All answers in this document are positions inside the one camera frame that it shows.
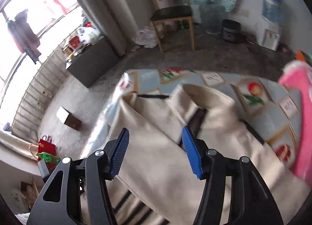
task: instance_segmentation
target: folded fabric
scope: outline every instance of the folded fabric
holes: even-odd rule
[[[233,99],[215,89],[191,84],[177,86],[168,99],[129,94],[120,100],[107,141],[117,138],[126,127],[130,142],[117,176],[123,185],[118,186],[115,179],[108,189],[114,208],[121,201],[116,189],[124,192],[129,189],[134,196],[127,200],[128,208],[117,210],[117,221],[123,223],[143,202],[156,216],[172,224],[193,223],[205,182],[197,180],[192,173],[180,144],[183,126],[199,108],[206,109],[207,113],[198,138],[225,157],[248,156],[271,190],[284,223],[288,223],[302,206],[310,188],[284,167],[269,145],[262,145],[238,121]],[[228,219],[230,189],[229,180],[221,224]]]

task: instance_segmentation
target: black chair seat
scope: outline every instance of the black chair seat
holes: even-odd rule
[[[192,16],[192,9],[190,6],[177,6],[156,10],[149,21],[151,22],[189,16]]]

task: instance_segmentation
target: floral tablecloth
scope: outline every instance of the floral tablecloth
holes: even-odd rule
[[[125,72],[100,113],[81,158],[87,157],[104,143],[122,95],[130,92],[170,95],[178,84],[186,83],[215,88],[232,97],[236,102],[238,118],[253,127],[286,167],[292,166],[301,138],[299,90],[255,76],[182,69]]]

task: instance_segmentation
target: pink cloth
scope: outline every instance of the pink cloth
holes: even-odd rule
[[[297,159],[291,171],[312,187],[312,68],[298,61],[290,63],[278,83],[300,90],[302,131]]]

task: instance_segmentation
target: chair leg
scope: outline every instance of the chair leg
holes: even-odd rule
[[[153,29],[156,33],[156,39],[157,39],[157,43],[158,43],[158,47],[160,49],[160,52],[163,53],[163,47],[161,46],[161,42],[160,42],[160,37],[159,37],[159,34],[158,34],[158,30],[156,28],[156,25],[154,22],[152,22],[152,26],[153,26]]]
[[[192,49],[195,51],[194,21],[192,16],[188,18],[188,26],[191,34]]]

